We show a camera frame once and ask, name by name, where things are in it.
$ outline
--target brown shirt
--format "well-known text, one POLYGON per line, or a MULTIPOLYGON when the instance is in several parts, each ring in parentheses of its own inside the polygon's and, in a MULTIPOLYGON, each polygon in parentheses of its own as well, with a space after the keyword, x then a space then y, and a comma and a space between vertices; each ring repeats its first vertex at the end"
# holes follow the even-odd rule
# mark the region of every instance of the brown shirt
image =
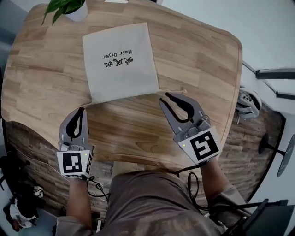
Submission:
MULTIPOLYGON (((245 204, 230 186, 212 198, 211 206, 245 204)), ((204 217, 193 206, 189 191, 178 178, 156 171, 138 171, 116 176, 110 187, 109 208, 103 230, 92 230, 74 217, 59 217, 57 236, 219 236, 246 211, 212 213, 204 217)))

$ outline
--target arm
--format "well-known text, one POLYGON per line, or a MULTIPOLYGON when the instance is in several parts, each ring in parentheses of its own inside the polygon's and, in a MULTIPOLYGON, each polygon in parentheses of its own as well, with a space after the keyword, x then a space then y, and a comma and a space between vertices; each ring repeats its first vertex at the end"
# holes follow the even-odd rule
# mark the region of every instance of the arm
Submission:
POLYGON ((67 216, 75 217, 79 222, 92 228, 87 183, 79 178, 72 179, 70 183, 67 216))
POLYGON ((230 187, 225 174, 222 172, 216 158, 212 158, 201 167, 202 182, 207 200, 230 187))

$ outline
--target wood grain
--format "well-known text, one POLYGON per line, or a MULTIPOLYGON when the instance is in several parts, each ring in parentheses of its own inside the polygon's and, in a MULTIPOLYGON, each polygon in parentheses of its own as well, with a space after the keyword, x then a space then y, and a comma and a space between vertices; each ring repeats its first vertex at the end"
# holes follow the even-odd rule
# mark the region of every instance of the wood grain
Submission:
MULTIPOLYGON (((119 4, 87 0, 87 4, 89 15, 79 23, 61 16, 52 26, 50 14, 41 26, 47 5, 37 5, 30 11, 7 63, 1 99, 3 118, 26 125, 57 147, 61 122, 70 112, 91 102, 82 37, 147 22, 159 87, 185 89, 188 96, 197 99, 216 126, 223 146, 240 85, 239 40, 149 1, 119 4)), ((161 96, 144 95, 88 107, 95 160, 130 161, 173 170, 193 165, 173 141, 159 107, 161 96)))
MULTIPOLYGON (((263 105, 260 116, 256 119, 240 120, 237 125, 237 115, 234 116, 229 135, 218 162, 229 179, 246 200, 256 188, 273 154, 272 150, 266 150, 262 155, 258 154, 258 145, 265 133, 270 136, 270 144, 275 146, 282 127, 282 117, 263 105)), ((20 150, 26 156, 50 164, 59 169, 56 151, 57 149, 40 135, 24 125, 6 123, 8 143, 20 150)), ((47 201, 46 209, 57 214, 61 206, 67 205, 69 184, 48 165, 29 160, 21 153, 17 156, 24 161, 30 161, 26 171, 44 187, 44 199, 47 201)), ((112 162, 93 162, 90 175, 103 186, 107 193, 112 181, 110 172, 112 162)), ((180 178, 187 182, 187 173, 182 173, 180 178)), ((192 179, 193 192, 196 190, 195 180, 192 179)), ((89 186, 89 190, 100 194, 89 186)), ((104 220, 107 204, 99 198, 90 197, 93 212, 100 212, 100 218, 104 220)), ((207 205, 202 179, 200 179, 200 191, 197 196, 198 204, 207 205)))

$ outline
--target black cable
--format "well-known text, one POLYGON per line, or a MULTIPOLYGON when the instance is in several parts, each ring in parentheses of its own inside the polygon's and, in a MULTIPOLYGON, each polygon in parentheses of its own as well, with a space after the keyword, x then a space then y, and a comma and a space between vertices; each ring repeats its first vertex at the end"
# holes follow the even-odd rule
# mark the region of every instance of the black cable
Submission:
MULTIPOLYGON (((183 171, 187 171, 187 170, 193 170, 193 169, 197 169, 197 168, 200 168, 202 166, 204 166, 207 162, 205 163, 201 163, 199 165, 195 165, 195 166, 191 166, 191 167, 187 167, 187 168, 184 168, 184 169, 181 169, 179 171, 174 171, 174 172, 171 172, 173 174, 176 174, 178 177, 179 177, 179 174, 183 171)), ((189 189, 189 197, 193 203, 193 205, 195 206, 195 208, 201 213, 200 210, 203 210, 203 211, 207 211, 207 212, 225 212, 225 211, 232 211, 232 210, 242 210, 242 209, 245 209, 245 208, 251 208, 251 207, 258 207, 259 205, 262 204, 262 202, 256 202, 256 203, 249 203, 249 204, 244 204, 244 205, 232 205, 232 206, 214 206, 214 207, 209 207, 209 206, 200 206, 196 203, 196 197, 198 195, 198 192, 199 192, 199 187, 200 187, 200 182, 199 182, 199 179, 197 177, 197 175, 193 172, 190 172, 189 173, 189 176, 188 176, 188 189, 189 189), (192 191, 191 191, 191 177, 192 175, 195 176, 196 178, 196 181, 197 181, 197 191, 196 193, 193 195, 192 194, 192 191)), ((269 202, 267 203, 266 205, 267 206, 278 206, 280 203, 279 201, 277 202, 269 202)))
POLYGON ((94 176, 91 176, 89 179, 87 179, 87 191, 88 191, 88 183, 89 182, 94 182, 95 183, 95 187, 100 190, 102 192, 103 195, 94 195, 92 193, 90 193, 88 191, 88 194, 92 197, 105 197, 106 198, 106 201, 107 201, 107 204, 109 204, 109 198, 110 198, 110 194, 105 194, 105 192, 103 191, 103 188, 101 186, 101 184, 99 182, 96 182, 94 181, 95 177, 94 176))

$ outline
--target potted plant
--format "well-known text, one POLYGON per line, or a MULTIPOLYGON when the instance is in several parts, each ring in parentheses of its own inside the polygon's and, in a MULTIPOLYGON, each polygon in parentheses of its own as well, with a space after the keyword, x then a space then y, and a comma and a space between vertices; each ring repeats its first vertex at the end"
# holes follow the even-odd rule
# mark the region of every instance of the potted plant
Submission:
POLYGON ((42 24, 44 23, 46 15, 54 11, 56 12, 52 19, 52 24, 54 24, 62 14, 76 22, 82 21, 88 15, 86 0, 51 0, 45 11, 42 24))

